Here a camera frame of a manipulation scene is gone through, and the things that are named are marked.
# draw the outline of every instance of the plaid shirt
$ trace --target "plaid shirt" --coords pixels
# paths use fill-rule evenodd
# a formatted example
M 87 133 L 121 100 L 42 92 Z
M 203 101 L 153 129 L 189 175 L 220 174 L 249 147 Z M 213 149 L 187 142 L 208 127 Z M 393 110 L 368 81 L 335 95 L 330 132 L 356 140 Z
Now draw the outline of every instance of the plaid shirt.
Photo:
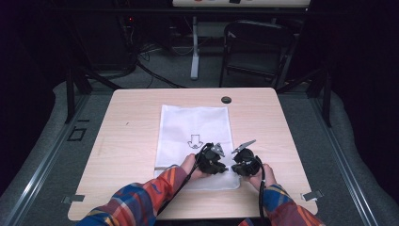
M 173 197 L 186 176 L 182 168 L 173 167 L 146 184 L 127 185 L 77 225 L 153 225 L 162 204 Z M 272 225 L 323 225 L 308 210 L 296 205 L 281 186 L 272 185 L 264 190 L 263 207 Z M 248 218 L 239 226 L 247 225 L 253 225 Z

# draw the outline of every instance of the round hole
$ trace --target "round hole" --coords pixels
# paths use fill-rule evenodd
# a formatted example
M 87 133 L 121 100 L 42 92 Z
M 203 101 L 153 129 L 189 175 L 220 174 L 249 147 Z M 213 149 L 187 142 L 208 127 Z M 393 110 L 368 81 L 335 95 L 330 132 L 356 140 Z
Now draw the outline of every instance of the round hole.
M 228 96 L 222 97 L 222 103 L 223 103 L 223 104 L 229 104 L 229 103 L 231 103 L 231 98 L 228 97 Z

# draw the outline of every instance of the floor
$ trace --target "floor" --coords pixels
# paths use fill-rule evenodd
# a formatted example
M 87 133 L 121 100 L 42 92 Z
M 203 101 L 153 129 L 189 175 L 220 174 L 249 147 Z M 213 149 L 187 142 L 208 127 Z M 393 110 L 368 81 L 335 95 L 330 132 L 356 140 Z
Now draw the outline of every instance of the floor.
M 220 48 L 201 46 L 199 79 L 189 78 L 191 52 L 182 46 L 176 54 L 155 49 L 140 61 L 154 73 L 188 88 L 216 88 L 221 63 Z M 164 89 L 168 84 L 136 69 L 126 76 L 102 73 L 126 89 Z M 68 220 L 65 197 L 74 194 L 86 165 L 112 90 L 90 80 L 90 95 L 76 94 L 76 115 L 69 124 L 65 84 L 54 89 L 56 106 L 40 139 L 23 168 L 0 198 L 0 225 L 74 225 Z M 226 87 L 267 87 L 262 79 L 232 74 Z M 320 116 L 320 99 L 309 99 L 307 84 L 279 95 L 281 107 L 308 175 L 311 188 L 325 196 L 317 205 L 317 217 L 326 225 L 394 225 L 398 221 L 397 204 L 383 192 L 373 175 L 361 162 L 353 142 L 352 129 L 340 98 L 331 99 L 332 127 Z M 73 129 L 85 128 L 79 142 L 71 141 Z M 221 222 L 191 221 L 185 225 L 226 225 Z

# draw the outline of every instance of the white paper bag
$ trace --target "white paper bag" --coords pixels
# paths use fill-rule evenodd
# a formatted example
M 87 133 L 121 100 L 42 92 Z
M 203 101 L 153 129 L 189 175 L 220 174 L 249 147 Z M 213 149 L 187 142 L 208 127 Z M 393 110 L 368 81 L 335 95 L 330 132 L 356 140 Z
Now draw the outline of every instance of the white paper bag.
M 220 143 L 225 157 L 219 162 L 229 169 L 207 178 L 189 182 L 184 189 L 222 190 L 240 186 L 239 176 L 231 170 L 233 145 L 227 107 L 178 107 L 163 105 L 156 152 L 157 177 L 165 168 L 180 165 L 190 153 L 198 153 L 206 143 Z

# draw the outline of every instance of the hand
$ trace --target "hand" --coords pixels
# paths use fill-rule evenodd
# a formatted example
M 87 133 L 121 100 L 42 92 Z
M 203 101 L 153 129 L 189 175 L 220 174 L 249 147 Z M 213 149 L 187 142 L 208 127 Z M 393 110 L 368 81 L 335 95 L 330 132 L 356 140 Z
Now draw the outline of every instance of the hand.
M 265 179 L 264 187 L 276 185 L 277 181 L 273 169 L 270 168 L 270 166 L 267 164 L 263 164 L 263 167 L 264 167 L 264 179 Z M 253 176 L 243 177 L 243 178 L 245 181 L 250 182 L 259 191 L 262 180 L 262 169 L 259 169 L 259 171 Z
M 183 170 L 188 175 L 188 173 L 190 173 L 190 171 L 193 169 L 194 163 L 196 163 L 196 156 L 193 153 L 191 153 L 185 158 L 185 160 L 180 165 L 180 167 L 183 168 Z M 197 179 L 202 178 L 202 177 L 208 177 L 210 175 L 211 174 L 203 173 L 199 169 L 195 169 L 193 174 L 191 174 L 190 181 L 194 181 L 194 180 L 197 180 Z

